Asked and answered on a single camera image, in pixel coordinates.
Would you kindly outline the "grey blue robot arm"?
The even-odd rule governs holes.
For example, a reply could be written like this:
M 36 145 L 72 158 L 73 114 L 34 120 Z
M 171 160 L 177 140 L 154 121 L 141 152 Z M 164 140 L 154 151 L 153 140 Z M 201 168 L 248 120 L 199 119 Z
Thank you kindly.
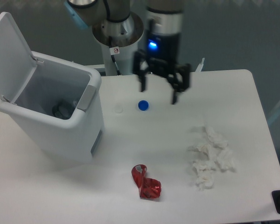
M 172 103 L 190 86 L 191 65 L 179 64 L 183 0 L 146 0 L 142 20 L 131 10 L 130 0 L 67 0 L 65 7 L 80 28 L 91 28 L 100 44 L 105 74 L 135 74 L 140 91 L 146 77 L 154 74 L 173 89 Z

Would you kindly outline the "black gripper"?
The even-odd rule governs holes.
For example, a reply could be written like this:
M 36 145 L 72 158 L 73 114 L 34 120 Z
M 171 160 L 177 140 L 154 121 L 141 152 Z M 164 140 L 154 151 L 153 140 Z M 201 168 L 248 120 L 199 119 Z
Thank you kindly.
M 138 76 L 140 92 L 146 90 L 146 74 L 151 72 L 167 78 L 173 88 L 172 103 L 176 104 L 179 93 L 190 87 L 191 64 L 177 64 L 180 34 L 159 35 L 145 33 L 145 49 L 133 55 L 133 74 Z

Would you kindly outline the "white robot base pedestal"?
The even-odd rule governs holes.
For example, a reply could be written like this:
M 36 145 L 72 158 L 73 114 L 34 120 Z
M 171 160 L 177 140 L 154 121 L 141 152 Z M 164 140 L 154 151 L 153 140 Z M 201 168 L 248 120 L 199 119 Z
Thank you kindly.
M 100 44 L 106 76 L 131 75 L 133 68 L 133 55 L 138 49 L 138 43 L 125 47 L 111 47 Z

